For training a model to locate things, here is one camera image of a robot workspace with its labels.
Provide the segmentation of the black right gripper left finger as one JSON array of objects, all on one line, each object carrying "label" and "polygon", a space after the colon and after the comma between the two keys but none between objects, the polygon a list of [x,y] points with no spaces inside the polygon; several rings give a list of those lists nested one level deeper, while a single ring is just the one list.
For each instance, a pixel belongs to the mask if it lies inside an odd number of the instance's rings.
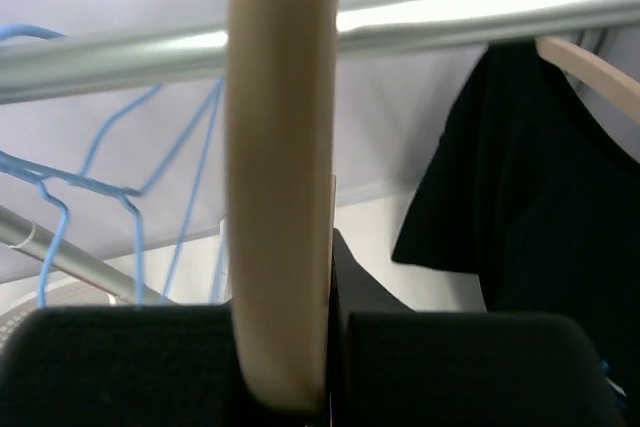
[{"label": "black right gripper left finger", "polygon": [[1,354],[4,426],[256,426],[227,307],[62,307]]}]

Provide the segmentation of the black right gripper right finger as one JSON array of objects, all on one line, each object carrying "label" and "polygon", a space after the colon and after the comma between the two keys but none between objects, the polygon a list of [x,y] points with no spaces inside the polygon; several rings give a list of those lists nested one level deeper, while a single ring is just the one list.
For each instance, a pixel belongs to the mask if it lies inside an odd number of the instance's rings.
[{"label": "black right gripper right finger", "polygon": [[553,315],[415,312],[333,236],[336,426],[621,426],[597,354]]}]

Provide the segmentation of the blue wire hanger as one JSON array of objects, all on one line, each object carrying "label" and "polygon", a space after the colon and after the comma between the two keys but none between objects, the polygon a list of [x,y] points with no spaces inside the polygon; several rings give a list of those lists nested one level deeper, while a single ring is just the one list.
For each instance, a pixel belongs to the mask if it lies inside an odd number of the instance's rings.
[{"label": "blue wire hanger", "polygon": [[[46,252],[42,260],[39,283],[36,290],[36,298],[39,306],[43,307],[46,305],[46,287],[49,271],[50,268],[55,265],[55,258],[60,253],[67,256],[68,260],[71,261],[71,266],[67,268],[62,264],[58,264],[57,268],[59,270],[65,271],[69,276],[76,277],[113,296],[138,304],[158,303],[165,300],[160,293],[148,288],[144,282],[144,254],[141,250],[143,240],[142,215],[129,199],[129,196],[132,195],[134,191],[128,188],[114,187],[86,176],[98,143],[103,135],[106,134],[108,128],[111,127],[111,124],[118,120],[120,116],[128,113],[131,108],[137,107],[150,99],[158,90],[158,87],[154,87],[142,97],[136,99],[132,104],[121,109],[121,111],[117,112],[112,118],[108,119],[96,135],[94,143],[86,155],[81,172],[78,174],[27,161],[5,152],[1,154],[1,171],[35,186],[40,197],[56,207],[60,213],[58,227],[52,234],[51,240],[45,243]],[[64,202],[49,193],[45,185],[45,181],[49,178],[63,180],[75,187],[115,198],[129,211],[134,221],[135,276],[133,278],[109,266],[100,267],[93,265],[90,258],[84,255],[77,256],[75,247],[63,242],[71,214],[68,206]]]},{"label": "blue wire hanger", "polygon": [[186,235],[188,232],[188,228],[190,226],[191,217],[193,214],[194,206],[196,203],[197,194],[199,192],[203,172],[205,169],[205,164],[207,161],[207,157],[209,154],[210,144],[213,136],[214,127],[216,124],[217,114],[219,111],[221,95],[224,86],[224,78],[220,77],[216,80],[213,88],[207,94],[202,104],[198,107],[194,115],[191,117],[189,123],[184,127],[180,135],[172,144],[171,148],[167,151],[166,155],[160,161],[158,166],[152,171],[149,178],[138,188],[132,190],[130,195],[136,194],[139,197],[144,197],[146,194],[150,193],[155,186],[160,182],[160,180],[165,175],[166,171],[170,168],[172,163],[176,160],[176,157],[184,147],[185,143],[189,140],[193,131],[198,127],[199,123],[202,120],[202,117],[208,113],[209,118],[206,127],[206,134],[202,143],[202,148],[199,156],[199,160],[197,163],[196,170],[194,172],[194,177],[191,185],[191,190],[189,193],[188,202],[186,204],[186,209],[184,213],[184,217],[180,226],[180,230],[178,236],[176,238],[174,244],[173,254],[167,268],[166,276],[164,283],[162,285],[162,290],[160,291],[160,300],[159,302],[162,304],[169,303],[169,292],[170,287],[172,285],[172,281],[178,266],[178,262],[180,259],[182,246],[186,240]]}]

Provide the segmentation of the black t shirt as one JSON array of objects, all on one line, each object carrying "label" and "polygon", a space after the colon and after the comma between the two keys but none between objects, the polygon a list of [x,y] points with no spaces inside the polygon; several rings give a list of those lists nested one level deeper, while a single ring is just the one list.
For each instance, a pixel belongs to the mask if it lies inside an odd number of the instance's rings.
[{"label": "black t shirt", "polygon": [[532,44],[477,63],[392,258],[477,275],[490,311],[573,319],[638,402],[639,166]]}]

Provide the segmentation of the beige wooden hanger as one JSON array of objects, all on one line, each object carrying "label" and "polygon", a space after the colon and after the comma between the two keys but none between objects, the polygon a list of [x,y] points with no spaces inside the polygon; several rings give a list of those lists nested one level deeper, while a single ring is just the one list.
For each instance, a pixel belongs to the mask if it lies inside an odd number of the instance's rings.
[{"label": "beige wooden hanger", "polygon": [[639,123],[639,83],[597,55],[557,37],[535,40],[540,58],[566,71],[594,90],[636,124]]},{"label": "beige wooden hanger", "polygon": [[325,397],[338,0],[230,0],[226,238],[252,395],[311,414]]}]

